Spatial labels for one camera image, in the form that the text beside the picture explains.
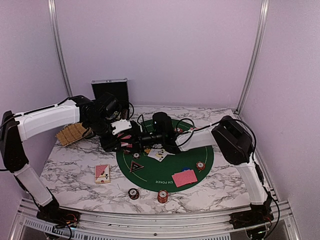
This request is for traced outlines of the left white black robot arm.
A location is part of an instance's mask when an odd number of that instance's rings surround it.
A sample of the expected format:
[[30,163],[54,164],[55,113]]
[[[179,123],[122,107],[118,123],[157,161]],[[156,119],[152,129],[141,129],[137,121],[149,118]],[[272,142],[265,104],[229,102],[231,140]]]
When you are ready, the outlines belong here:
[[36,110],[16,114],[7,111],[3,114],[0,126],[3,164],[19,185],[34,198],[45,220],[58,223],[70,212],[60,208],[56,198],[40,180],[29,164],[22,143],[43,132],[82,123],[83,127],[90,128],[100,137],[104,150],[110,149],[116,143],[117,134],[132,127],[129,120],[113,122],[109,119],[118,107],[115,96],[106,93],[96,100],[77,95]]

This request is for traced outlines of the aluminium frame post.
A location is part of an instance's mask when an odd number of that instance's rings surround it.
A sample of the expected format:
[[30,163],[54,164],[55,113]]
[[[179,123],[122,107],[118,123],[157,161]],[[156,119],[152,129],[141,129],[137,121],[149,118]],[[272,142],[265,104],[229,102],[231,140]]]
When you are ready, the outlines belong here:
[[53,33],[54,46],[57,54],[60,72],[62,75],[63,85],[64,85],[67,96],[72,97],[73,91],[72,91],[70,79],[68,76],[67,66],[64,58],[64,53],[63,53],[63,46],[61,42],[58,16],[57,16],[57,10],[56,10],[56,1],[48,0],[47,2],[48,2],[50,24],[51,24],[52,33]]
[[238,104],[237,104],[237,107],[235,110],[235,112],[238,115],[240,115],[242,110],[244,109],[246,99],[248,97],[251,84],[253,82],[259,53],[261,51],[263,39],[264,39],[264,35],[265,35],[269,6],[270,6],[269,0],[262,0],[261,1],[260,13],[259,13],[259,19],[258,19],[258,24],[257,24],[257,31],[256,31],[255,40],[254,40],[253,50],[252,50],[248,70],[246,73],[244,85],[243,85],[243,88],[241,91],[241,95],[240,95],[240,98],[239,98],[239,101],[238,101]]

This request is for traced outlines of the ace of spades card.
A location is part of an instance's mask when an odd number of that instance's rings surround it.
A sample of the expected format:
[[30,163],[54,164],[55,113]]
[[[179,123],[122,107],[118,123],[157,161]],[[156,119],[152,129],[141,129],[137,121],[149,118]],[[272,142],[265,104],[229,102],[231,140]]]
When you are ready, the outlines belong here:
[[167,153],[156,153],[155,154],[155,159],[159,162],[161,162],[168,154]]

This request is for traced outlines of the blue round blind button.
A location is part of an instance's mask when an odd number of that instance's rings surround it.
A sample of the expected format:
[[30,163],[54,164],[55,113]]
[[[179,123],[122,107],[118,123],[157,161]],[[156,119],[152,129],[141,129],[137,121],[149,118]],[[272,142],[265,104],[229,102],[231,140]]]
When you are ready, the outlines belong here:
[[184,172],[184,171],[188,171],[188,170],[190,170],[190,168],[189,168],[189,167],[183,167],[183,168],[182,168],[182,172]]

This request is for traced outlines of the playing card box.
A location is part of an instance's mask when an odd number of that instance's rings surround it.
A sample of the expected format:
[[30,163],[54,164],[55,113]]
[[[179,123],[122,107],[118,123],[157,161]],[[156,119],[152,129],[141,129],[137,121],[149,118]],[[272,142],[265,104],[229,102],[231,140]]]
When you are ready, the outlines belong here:
[[108,164],[101,164],[95,166],[94,181],[97,185],[108,184],[110,180],[110,166]]

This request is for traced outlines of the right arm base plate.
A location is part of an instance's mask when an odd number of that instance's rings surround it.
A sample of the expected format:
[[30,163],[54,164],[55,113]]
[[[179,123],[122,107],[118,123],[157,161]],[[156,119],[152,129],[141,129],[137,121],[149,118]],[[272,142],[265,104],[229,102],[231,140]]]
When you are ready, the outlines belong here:
[[274,220],[272,213],[262,213],[261,211],[241,211],[229,215],[229,223],[234,229],[247,228],[259,224],[268,223]]

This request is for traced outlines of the red poker chip stack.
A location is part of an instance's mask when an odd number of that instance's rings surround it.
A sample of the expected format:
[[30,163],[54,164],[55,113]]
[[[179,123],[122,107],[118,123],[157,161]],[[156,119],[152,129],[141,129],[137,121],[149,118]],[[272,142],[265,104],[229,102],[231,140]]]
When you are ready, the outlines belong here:
[[157,200],[161,204],[166,203],[168,201],[168,192],[166,190],[160,190],[157,194]]

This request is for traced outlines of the right aluminium frame post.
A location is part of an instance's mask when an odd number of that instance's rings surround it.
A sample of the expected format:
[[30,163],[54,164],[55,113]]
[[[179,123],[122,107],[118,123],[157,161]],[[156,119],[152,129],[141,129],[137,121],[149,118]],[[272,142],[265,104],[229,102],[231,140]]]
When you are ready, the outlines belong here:
[[246,99],[248,97],[251,84],[253,82],[259,53],[261,51],[263,39],[264,39],[264,35],[265,35],[269,6],[270,6],[269,0],[262,0],[261,1],[260,13],[259,13],[259,19],[258,19],[258,24],[257,24],[257,31],[256,31],[255,40],[254,40],[253,50],[252,50],[248,70],[246,73],[244,85],[243,85],[243,88],[241,91],[241,95],[240,95],[240,98],[239,98],[239,101],[238,101],[238,104],[237,104],[237,107],[235,110],[235,112],[238,115],[240,115],[242,110],[244,109]]

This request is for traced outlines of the red playing card deck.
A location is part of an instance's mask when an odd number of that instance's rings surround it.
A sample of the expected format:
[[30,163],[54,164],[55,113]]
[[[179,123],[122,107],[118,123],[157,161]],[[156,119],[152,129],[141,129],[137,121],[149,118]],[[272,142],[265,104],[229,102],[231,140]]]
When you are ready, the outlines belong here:
[[120,145],[121,145],[121,142],[130,143],[130,139],[131,139],[131,135],[130,134],[124,135],[123,133],[119,134],[118,138],[117,138],[117,140],[120,142]]

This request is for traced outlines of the woven bamboo tray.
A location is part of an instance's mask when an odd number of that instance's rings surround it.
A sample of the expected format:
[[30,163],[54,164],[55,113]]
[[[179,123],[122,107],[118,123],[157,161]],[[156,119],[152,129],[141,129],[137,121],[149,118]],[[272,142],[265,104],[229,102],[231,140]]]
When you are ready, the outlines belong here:
[[69,124],[56,134],[56,138],[63,147],[66,147],[82,139],[85,131],[81,123]]

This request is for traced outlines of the five of spades card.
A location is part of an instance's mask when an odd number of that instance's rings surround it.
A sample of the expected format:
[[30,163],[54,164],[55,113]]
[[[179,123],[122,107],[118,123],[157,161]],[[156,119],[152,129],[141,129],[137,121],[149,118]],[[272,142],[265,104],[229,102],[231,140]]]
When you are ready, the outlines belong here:
[[153,154],[158,154],[158,155],[175,155],[174,153],[170,153],[170,152],[167,152],[165,149],[152,149],[151,150]]

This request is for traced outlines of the black triangular all-in button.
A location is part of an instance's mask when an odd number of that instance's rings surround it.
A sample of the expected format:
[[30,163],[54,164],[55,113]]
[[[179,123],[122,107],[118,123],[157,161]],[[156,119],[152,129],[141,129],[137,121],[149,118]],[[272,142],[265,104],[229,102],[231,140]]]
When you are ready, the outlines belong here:
[[143,169],[144,168],[144,166],[143,165],[141,165],[141,164],[139,164],[139,163],[137,163],[137,162],[135,162],[135,161],[131,161],[131,165],[130,165],[130,173],[133,173],[133,172],[135,172],[135,171],[137,171],[137,170],[141,170],[141,169]]

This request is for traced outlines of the red card bottom seat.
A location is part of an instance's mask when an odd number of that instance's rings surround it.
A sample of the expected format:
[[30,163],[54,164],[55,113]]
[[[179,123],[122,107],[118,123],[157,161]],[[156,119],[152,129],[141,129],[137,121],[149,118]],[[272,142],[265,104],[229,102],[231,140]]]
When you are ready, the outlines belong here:
[[173,179],[173,182],[175,183],[177,188],[182,187],[187,184],[193,184],[198,181],[196,175],[193,177],[183,177],[180,175],[180,173],[176,173],[176,174],[172,175],[172,179]]
[[179,173],[181,176],[186,178],[191,178],[195,176],[195,172],[193,169],[188,169]]

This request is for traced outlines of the round green poker mat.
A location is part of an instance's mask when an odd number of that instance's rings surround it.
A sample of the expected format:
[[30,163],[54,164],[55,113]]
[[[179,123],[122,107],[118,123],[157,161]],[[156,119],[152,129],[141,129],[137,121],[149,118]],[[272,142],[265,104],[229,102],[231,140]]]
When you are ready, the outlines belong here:
[[[166,190],[169,193],[189,189],[206,178],[214,163],[214,150],[211,146],[204,146],[175,155],[167,155],[161,162],[142,153],[140,158],[134,159],[132,154],[122,151],[116,153],[116,160],[125,177],[140,188],[159,192]],[[144,166],[140,170],[130,172],[131,162],[135,161]],[[205,169],[199,171],[197,162],[205,163]],[[197,182],[176,187],[172,175],[182,172],[183,168],[194,170]]]

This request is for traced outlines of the dark brown poker chip stack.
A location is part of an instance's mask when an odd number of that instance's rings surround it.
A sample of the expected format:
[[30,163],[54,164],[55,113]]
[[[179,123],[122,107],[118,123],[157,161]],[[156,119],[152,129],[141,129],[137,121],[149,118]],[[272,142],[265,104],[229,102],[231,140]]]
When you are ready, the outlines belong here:
[[140,196],[140,193],[136,188],[130,188],[128,190],[128,195],[129,195],[130,199],[137,200],[139,198],[139,196]]

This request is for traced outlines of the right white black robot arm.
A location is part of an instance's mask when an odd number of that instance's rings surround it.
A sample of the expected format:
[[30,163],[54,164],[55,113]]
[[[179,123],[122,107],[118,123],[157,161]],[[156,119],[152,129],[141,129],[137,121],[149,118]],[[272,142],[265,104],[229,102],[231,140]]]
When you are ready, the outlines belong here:
[[237,168],[247,187],[251,208],[247,219],[258,224],[271,212],[273,198],[264,186],[263,172],[254,160],[256,137],[242,125],[242,121],[226,115],[210,125],[178,132],[171,117],[165,112],[157,112],[152,116],[152,132],[143,131],[137,122],[129,121],[127,129],[114,134],[114,148],[140,153],[145,147],[160,144],[167,152],[180,154],[217,143],[224,159]]

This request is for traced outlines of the aluminium poker chip case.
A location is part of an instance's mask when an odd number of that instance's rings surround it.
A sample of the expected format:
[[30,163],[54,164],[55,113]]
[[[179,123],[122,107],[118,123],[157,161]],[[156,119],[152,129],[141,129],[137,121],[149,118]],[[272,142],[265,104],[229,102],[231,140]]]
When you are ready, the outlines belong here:
[[92,80],[91,87],[96,99],[101,97],[106,92],[114,95],[121,104],[121,118],[129,118],[130,105],[127,78]]

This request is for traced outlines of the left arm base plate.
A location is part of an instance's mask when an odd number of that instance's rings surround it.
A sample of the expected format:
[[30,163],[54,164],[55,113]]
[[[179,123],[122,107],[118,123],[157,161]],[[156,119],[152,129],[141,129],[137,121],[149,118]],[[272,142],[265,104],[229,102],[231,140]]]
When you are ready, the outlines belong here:
[[36,217],[40,220],[54,223],[58,226],[77,227],[80,219],[80,213],[74,210],[63,208],[41,209]]

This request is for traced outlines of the left aluminium frame post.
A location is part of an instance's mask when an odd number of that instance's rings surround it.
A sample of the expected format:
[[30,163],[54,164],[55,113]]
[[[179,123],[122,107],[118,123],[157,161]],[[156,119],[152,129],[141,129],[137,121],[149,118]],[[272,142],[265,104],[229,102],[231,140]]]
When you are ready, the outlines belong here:
[[48,2],[50,24],[51,24],[52,33],[53,33],[54,46],[57,54],[60,72],[62,75],[63,85],[64,85],[67,96],[72,97],[73,91],[72,91],[70,79],[68,76],[67,66],[64,58],[64,53],[63,53],[63,46],[61,42],[58,16],[57,16],[57,10],[56,10],[56,1],[48,0],[47,2]]

